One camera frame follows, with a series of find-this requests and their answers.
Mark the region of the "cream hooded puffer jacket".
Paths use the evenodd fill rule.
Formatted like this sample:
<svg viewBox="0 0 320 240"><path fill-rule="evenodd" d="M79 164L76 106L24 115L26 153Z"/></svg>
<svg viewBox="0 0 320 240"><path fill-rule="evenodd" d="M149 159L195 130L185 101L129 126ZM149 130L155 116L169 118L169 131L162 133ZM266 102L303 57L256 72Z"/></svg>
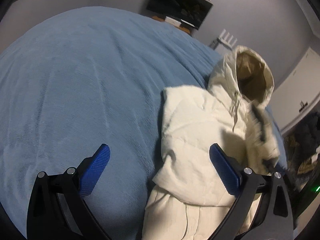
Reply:
<svg viewBox="0 0 320 240"><path fill-rule="evenodd" d="M143 239L207 239L230 210L234 197L210 157L212 144L238 163L263 174L263 159L280 151L266 106L274 79L265 60L237 46L214 66L208 86L165 88L161 156L145 208ZM267 142L254 135L251 104L265 111Z"/></svg>

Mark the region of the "hanging clothes in wardrobe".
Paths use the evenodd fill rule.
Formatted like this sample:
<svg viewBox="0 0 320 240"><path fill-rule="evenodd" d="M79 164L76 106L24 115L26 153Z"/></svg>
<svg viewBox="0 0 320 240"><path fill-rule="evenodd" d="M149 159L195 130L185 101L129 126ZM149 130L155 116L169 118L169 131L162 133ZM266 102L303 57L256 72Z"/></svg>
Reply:
<svg viewBox="0 0 320 240"><path fill-rule="evenodd" d="M311 178L319 155L319 111L306 115L284 137L287 169L294 184L301 189Z"/></svg>

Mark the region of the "white box under monitor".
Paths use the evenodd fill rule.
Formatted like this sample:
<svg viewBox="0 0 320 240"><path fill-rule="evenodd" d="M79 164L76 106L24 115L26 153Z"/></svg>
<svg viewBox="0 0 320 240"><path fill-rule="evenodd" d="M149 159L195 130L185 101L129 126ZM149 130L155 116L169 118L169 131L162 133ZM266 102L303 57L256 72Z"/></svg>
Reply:
<svg viewBox="0 0 320 240"><path fill-rule="evenodd" d="M164 19L164 22L167 22L175 27L180 27L181 26L181 22L178 20L175 20L174 18L168 17L166 16Z"/></svg>

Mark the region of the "white wifi router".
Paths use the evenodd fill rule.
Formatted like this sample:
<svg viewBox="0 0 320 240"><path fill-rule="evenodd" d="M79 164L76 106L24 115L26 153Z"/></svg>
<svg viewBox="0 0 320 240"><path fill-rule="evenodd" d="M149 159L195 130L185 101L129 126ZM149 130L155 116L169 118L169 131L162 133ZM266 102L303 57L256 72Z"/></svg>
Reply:
<svg viewBox="0 0 320 240"><path fill-rule="evenodd" d="M230 49L233 49L233 47L236 45L236 43L238 41L238 39L235 38L234 35L232 35L226 29L223 29L223 31L217 37L217 40L218 40L218 42L227 46Z"/></svg>

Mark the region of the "black wall monitor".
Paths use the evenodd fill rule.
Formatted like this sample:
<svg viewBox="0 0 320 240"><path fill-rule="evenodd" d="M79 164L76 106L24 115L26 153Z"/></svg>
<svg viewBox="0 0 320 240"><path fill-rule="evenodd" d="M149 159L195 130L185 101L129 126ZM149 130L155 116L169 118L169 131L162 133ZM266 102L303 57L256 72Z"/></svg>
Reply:
<svg viewBox="0 0 320 240"><path fill-rule="evenodd" d="M146 9L199 29L212 6L207 0L149 0Z"/></svg>

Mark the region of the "white wardrobe door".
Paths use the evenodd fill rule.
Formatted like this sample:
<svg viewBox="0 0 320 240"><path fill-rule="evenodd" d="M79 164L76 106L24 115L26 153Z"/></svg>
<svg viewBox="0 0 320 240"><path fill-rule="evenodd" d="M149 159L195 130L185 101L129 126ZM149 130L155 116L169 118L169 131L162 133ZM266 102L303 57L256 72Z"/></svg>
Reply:
<svg viewBox="0 0 320 240"><path fill-rule="evenodd" d="M272 94L272 116L282 134L296 126L319 102L319 55L308 48Z"/></svg>

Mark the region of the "white cabinet under router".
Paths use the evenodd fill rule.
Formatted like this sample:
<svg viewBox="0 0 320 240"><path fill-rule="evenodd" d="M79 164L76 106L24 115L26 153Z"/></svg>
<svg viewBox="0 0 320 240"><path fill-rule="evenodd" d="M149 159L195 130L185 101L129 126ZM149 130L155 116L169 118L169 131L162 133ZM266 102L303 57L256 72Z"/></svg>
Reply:
<svg viewBox="0 0 320 240"><path fill-rule="evenodd" d="M211 42L211 44L209 45L209 47L210 47L212 50L215 50L219 44L220 44L220 41L216 38L215 40L213 40L213 41Z"/></svg>

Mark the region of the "blue fleece bed blanket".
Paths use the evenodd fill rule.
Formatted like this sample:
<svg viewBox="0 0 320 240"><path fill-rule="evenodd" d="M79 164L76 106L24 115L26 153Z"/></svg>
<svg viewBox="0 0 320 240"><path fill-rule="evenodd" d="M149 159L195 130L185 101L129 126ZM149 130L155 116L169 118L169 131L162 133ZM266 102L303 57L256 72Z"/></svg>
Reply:
<svg viewBox="0 0 320 240"><path fill-rule="evenodd" d="M220 55L125 10L84 7L34 26L1 53L1 204L22 234L37 174L59 174L105 143L87 203L113 239L143 239L162 165L163 89L206 88Z"/></svg>

